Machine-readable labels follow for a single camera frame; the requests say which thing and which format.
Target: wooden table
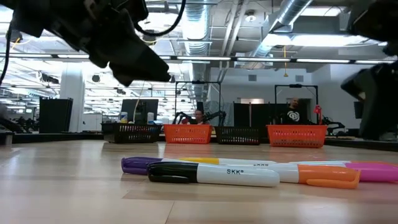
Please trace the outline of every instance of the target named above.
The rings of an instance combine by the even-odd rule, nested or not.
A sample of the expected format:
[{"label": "wooden table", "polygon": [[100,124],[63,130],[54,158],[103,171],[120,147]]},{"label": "wooden table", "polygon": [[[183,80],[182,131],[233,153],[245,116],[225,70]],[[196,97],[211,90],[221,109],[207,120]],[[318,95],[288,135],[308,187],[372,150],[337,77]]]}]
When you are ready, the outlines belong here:
[{"label": "wooden table", "polygon": [[398,163],[396,152],[333,146],[15,144],[0,149],[1,223],[398,223],[398,184],[360,183],[356,190],[159,184],[122,174],[120,159],[131,156]]}]

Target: red object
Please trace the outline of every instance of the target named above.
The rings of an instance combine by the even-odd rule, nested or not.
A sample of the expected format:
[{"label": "red object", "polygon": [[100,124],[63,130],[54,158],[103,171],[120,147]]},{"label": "red object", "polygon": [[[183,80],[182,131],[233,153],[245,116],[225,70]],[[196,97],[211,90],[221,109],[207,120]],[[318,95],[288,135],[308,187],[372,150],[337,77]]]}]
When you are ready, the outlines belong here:
[{"label": "red object", "polygon": [[315,106],[314,113],[319,114],[319,124],[322,124],[322,108],[319,105]]},{"label": "red object", "polygon": [[269,142],[277,147],[314,147],[325,143],[327,125],[267,125]]},{"label": "red object", "polygon": [[167,143],[209,144],[211,125],[165,124],[164,134]]},{"label": "red object", "polygon": [[182,124],[187,124],[188,122],[189,122],[189,119],[188,119],[188,118],[184,118],[184,119],[182,119],[182,121],[181,121]]}]

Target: plastic basket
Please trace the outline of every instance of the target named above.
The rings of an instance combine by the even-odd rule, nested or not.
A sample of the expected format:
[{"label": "plastic basket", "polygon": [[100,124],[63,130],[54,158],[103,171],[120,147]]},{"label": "plastic basket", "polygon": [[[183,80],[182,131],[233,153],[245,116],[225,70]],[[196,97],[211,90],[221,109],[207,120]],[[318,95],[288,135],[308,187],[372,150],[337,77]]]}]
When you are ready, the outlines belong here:
[{"label": "plastic basket", "polygon": [[267,125],[269,142],[277,147],[322,147],[326,125]]},{"label": "plastic basket", "polygon": [[111,143],[153,143],[157,141],[161,128],[149,124],[102,124],[104,140]]},{"label": "plastic basket", "polygon": [[259,128],[215,127],[218,144],[260,145]]},{"label": "plastic basket", "polygon": [[211,126],[206,124],[165,124],[164,134],[167,143],[209,144]]}]

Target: pink marker cap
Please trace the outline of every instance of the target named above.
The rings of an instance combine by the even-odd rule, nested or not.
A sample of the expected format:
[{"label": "pink marker cap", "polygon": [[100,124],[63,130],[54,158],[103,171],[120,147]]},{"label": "pink marker cap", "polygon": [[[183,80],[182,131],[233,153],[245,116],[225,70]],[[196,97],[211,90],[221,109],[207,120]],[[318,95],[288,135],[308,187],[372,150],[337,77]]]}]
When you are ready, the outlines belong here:
[{"label": "pink marker cap", "polygon": [[360,170],[360,181],[398,181],[398,166],[377,163],[346,163],[345,166],[350,169]]}]

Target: white column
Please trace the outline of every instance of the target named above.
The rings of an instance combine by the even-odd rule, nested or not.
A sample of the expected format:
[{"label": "white column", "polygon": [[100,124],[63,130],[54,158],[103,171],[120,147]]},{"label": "white column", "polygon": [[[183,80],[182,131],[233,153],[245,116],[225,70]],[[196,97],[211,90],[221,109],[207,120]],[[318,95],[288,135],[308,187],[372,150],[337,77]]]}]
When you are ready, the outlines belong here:
[{"label": "white column", "polygon": [[64,63],[60,99],[73,99],[70,132],[82,132],[85,110],[85,79],[81,63]]}]

